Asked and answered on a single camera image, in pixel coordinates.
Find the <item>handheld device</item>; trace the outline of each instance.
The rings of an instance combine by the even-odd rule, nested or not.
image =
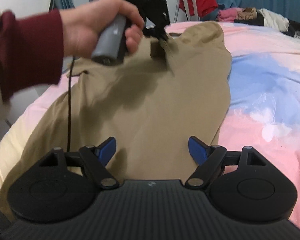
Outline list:
[[[256,149],[207,146],[192,136],[198,168],[180,180],[126,180],[105,166],[115,138],[78,152],[52,149],[10,187],[16,222],[5,240],[300,240],[288,218],[294,185]],[[236,171],[223,174],[228,165]],[[67,166],[82,168],[83,176]]]
[[[165,26],[170,24],[166,0],[126,0],[138,7],[144,20],[148,18],[154,23],[151,29],[144,28],[145,36],[166,39]],[[91,59],[106,66],[119,65],[127,53],[125,30],[131,22],[122,15],[117,15],[114,21],[101,33],[98,44],[91,54]]]

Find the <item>maroon sleeve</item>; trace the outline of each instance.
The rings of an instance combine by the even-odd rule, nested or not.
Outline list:
[[[39,84],[58,84],[63,62],[60,13],[16,20],[10,11],[0,18],[0,89],[2,100]]]

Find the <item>triangular cutout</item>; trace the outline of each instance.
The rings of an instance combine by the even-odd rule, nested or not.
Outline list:
[[[252,166],[266,166],[264,161],[254,152],[249,152],[248,153],[248,161],[247,165],[252,165]]]
[[[56,153],[50,153],[42,162],[40,163],[40,167],[51,167],[58,166],[58,157]]]

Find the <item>pink bedsheet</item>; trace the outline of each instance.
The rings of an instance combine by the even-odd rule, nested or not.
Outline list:
[[[182,33],[196,24],[198,22],[173,24],[167,27],[167,32]],[[265,57],[263,53],[269,53],[282,67],[300,73],[300,41],[268,28],[231,23],[220,23],[220,26],[224,30],[226,48],[234,60],[251,53],[260,57]],[[26,109],[23,116],[29,129],[33,130],[54,100],[67,91],[67,82],[63,75],[58,86],[49,87]],[[300,227],[300,125],[277,122],[273,116],[268,120],[267,112],[258,107],[250,112],[245,112],[240,104],[230,108],[220,130],[219,144],[228,150],[253,146],[294,183],[298,201],[290,220]]]

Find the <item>yellow fabric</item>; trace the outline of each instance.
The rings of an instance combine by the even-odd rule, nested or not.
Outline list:
[[[197,167],[188,153],[188,138],[216,143],[230,103],[231,55],[217,23],[193,26],[160,46],[150,41],[143,39],[139,51],[119,67],[83,59],[75,63],[74,75],[81,75],[71,90],[71,151],[114,136],[117,153],[107,168],[120,182],[184,181]],[[45,113],[6,177],[0,210],[9,219],[10,185],[51,148],[66,148],[67,116],[64,93]]]

